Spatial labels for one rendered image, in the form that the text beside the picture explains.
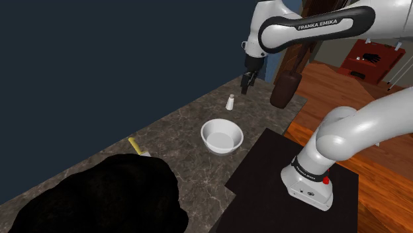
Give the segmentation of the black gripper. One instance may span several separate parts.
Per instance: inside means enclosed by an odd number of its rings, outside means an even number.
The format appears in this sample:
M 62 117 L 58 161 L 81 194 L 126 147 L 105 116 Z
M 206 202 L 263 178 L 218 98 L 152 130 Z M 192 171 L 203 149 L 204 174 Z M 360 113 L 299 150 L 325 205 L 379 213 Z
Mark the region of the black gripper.
M 249 86 L 254 86 L 255 79 L 258 75 L 258 71 L 263 67 L 265 58 L 255 58 L 246 54 L 244 65 L 247 72 L 243 74 L 240 87 L 242 88 L 241 94 L 245 95 Z

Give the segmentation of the white bowl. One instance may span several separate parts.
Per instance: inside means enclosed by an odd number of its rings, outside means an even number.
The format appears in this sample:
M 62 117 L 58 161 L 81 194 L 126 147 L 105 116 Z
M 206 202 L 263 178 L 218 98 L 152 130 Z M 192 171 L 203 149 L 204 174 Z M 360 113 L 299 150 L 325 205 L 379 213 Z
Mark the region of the white bowl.
M 236 123 L 223 118 L 205 122 L 200 133 L 206 148 L 219 156 L 232 153 L 244 141 L 242 129 Z

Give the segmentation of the dark robot stand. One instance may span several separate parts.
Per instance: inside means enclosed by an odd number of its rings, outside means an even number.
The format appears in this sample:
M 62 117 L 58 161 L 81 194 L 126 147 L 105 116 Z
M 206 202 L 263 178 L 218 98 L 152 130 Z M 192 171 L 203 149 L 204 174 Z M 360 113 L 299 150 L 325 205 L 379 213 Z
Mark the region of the dark robot stand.
M 334 200 L 327 211 L 287 192 L 281 170 L 301 145 L 266 128 L 237 167 L 226 187 L 234 200 L 216 224 L 216 233 L 357 233 L 358 174 L 334 164 Z

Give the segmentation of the red shelf unit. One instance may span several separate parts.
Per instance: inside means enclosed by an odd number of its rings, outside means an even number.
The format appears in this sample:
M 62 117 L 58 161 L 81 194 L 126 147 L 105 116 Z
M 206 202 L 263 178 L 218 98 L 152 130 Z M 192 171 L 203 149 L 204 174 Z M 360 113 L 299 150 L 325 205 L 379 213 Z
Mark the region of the red shelf unit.
M 394 46 L 376 42 L 366 44 L 364 40 L 359 39 L 337 72 L 378 85 L 405 53 L 406 51 L 403 48 L 396 49 Z M 378 62 L 370 62 L 363 58 L 364 54 L 376 54 L 380 57 L 380 60 Z

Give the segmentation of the large black lumpy object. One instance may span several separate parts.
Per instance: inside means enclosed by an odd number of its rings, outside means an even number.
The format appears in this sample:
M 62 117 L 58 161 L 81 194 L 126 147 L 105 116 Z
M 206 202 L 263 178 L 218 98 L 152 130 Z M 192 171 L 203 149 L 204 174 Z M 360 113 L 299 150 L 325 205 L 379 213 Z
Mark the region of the large black lumpy object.
M 188 223 L 165 161 L 117 154 L 29 201 L 9 233 L 184 233 Z

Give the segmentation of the yellow handled knife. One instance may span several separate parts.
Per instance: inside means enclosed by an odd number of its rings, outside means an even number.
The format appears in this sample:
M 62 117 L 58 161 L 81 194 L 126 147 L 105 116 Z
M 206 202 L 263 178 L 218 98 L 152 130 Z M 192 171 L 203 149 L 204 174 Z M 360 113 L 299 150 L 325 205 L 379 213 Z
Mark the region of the yellow handled knife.
M 139 145 L 136 143 L 135 138 L 133 137 L 129 137 L 128 141 L 130 142 L 131 146 L 134 148 L 134 150 L 136 151 L 136 153 L 139 156 L 146 156 L 146 157 L 150 157 L 150 153 L 148 151 L 142 151 L 139 147 Z

